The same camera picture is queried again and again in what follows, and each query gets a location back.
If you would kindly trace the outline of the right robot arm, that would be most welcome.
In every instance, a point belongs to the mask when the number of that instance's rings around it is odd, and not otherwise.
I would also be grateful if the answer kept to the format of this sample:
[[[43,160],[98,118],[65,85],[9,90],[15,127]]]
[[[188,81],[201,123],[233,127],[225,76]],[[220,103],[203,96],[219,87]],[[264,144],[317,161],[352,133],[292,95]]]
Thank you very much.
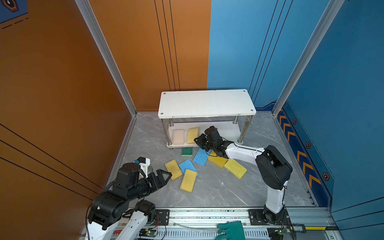
[[[220,136],[214,126],[206,129],[194,142],[206,152],[216,153],[218,157],[256,165],[268,186],[263,210],[264,222],[275,225],[287,218],[284,197],[293,168],[276,147],[269,145],[265,148],[251,148],[236,145]]]

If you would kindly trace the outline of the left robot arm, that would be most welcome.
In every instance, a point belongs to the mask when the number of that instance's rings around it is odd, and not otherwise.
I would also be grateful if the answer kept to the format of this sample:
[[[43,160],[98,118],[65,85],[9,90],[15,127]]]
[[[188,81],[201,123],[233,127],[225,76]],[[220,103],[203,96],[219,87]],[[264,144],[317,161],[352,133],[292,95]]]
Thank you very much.
[[[118,239],[133,240],[156,217],[156,205],[144,198],[164,187],[172,173],[158,169],[147,176],[137,163],[124,164],[116,179],[90,205],[86,218],[89,240],[109,240],[123,215],[131,215]]]

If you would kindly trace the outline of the pale pink foam sponge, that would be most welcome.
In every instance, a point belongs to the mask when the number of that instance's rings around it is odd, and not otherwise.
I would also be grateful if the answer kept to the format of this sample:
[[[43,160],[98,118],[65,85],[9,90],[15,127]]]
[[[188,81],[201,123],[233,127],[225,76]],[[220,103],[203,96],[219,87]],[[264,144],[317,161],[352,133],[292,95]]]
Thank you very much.
[[[173,131],[173,140],[172,143],[174,146],[182,146],[185,144],[185,130],[177,129]]]

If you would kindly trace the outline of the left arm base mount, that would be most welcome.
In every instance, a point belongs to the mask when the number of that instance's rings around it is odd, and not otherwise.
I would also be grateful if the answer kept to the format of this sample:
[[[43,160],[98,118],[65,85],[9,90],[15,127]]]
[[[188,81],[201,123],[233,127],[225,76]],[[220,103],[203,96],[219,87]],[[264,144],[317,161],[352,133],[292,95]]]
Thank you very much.
[[[150,223],[151,226],[168,226],[170,220],[170,210],[169,209],[156,209],[154,219]]]

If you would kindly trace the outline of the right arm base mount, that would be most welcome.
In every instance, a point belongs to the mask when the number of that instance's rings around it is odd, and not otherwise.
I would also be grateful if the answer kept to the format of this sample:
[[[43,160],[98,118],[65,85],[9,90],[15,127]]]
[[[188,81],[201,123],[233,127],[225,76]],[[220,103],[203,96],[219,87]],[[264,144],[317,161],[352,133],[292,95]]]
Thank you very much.
[[[252,226],[290,226],[292,224],[289,213],[286,208],[282,208],[282,210],[277,214],[273,213],[268,209],[250,209],[248,210],[248,214]]]

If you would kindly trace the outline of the yellow foam sponge front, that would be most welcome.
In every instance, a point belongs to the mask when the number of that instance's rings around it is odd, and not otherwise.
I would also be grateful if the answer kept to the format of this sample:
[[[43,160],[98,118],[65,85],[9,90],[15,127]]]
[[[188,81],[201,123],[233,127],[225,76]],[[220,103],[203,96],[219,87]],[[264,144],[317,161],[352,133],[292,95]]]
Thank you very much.
[[[194,144],[195,139],[199,136],[199,128],[193,128],[188,130],[187,144]]]

